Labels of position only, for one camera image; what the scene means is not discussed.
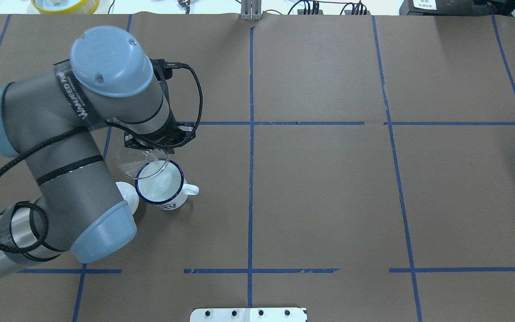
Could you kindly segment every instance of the mug handle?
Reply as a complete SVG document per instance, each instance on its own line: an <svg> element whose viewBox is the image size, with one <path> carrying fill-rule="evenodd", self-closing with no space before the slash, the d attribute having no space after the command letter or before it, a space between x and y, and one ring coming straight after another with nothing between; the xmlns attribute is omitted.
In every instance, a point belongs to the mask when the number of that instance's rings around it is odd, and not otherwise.
<svg viewBox="0 0 515 322"><path fill-rule="evenodd" d="M184 183L184 186L182 186L182 192L184 192L186 195L197 195L198 192L200 192L200 188L195 185Z"/></svg>

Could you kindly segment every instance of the white bracket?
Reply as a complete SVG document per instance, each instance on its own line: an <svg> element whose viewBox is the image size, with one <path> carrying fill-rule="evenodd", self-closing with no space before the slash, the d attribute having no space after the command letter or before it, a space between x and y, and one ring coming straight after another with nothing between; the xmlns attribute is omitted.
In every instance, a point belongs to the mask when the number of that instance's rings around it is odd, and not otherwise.
<svg viewBox="0 0 515 322"><path fill-rule="evenodd" d="M195 309L190 315L190 322L307 322L307 309Z"/></svg>
<svg viewBox="0 0 515 322"><path fill-rule="evenodd" d="M262 0L241 0L242 20L262 20Z"/></svg>

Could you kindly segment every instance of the gray tabletop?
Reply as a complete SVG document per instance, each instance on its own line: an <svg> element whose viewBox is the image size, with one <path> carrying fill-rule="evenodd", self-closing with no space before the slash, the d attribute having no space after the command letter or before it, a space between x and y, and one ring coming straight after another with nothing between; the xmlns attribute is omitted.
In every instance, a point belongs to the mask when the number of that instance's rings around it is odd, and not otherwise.
<svg viewBox="0 0 515 322"><path fill-rule="evenodd" d="M515 18L0 16L0 86L129 30L190 64L200 187L80 264L0 279L0 321L188 321L194 308L306 307L310 321L515 321ZM190 75L172 110L196 116ZM94 133L117 181L119 130ZM0 157L0 167L7 160ZM25 165L0 211L39 196Z"/></svg>

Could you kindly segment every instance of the yellow rim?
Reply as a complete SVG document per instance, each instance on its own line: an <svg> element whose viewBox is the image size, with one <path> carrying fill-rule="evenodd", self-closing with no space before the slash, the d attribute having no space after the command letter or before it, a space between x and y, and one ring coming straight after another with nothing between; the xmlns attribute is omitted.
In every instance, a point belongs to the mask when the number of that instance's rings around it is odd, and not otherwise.
<svg viewBox="0 0 515 322"><path fill-rule="evenodd" d="M61 14L61 13L70 13L70 12L73 12L75 10L77 10L78 8L80 8L82 5L84 5L85 3L87 2L87 0L80 0L79 2L77 2L76 5L72 6L72 7L69 7L69 8L66 8L66 9L62 9L62 10L56 10L56 11L51 11L51 10L45 10L39 6L37 6L35 4L35 0L31 0L31 3L33 4L33 6L35 8L37 8L37 10L39 10L39 12L41 13L47 13L47 14ZM97 9L98 7L98 0L96 1L96 3L94 4L94 7L92 8L92 10L89 12L89 13L94 13L95 10Z"/></svg>

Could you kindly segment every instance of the white label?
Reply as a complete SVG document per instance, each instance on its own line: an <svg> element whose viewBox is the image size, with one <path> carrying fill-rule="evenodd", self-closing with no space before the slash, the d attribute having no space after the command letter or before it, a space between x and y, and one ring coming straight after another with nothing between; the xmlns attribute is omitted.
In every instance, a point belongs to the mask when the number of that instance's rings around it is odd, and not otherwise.
<svg viewBox="0 0 515 322"><path fill-rule="evenodd" d="M413 0L415 8L436 10L436 0Z"/></svg>

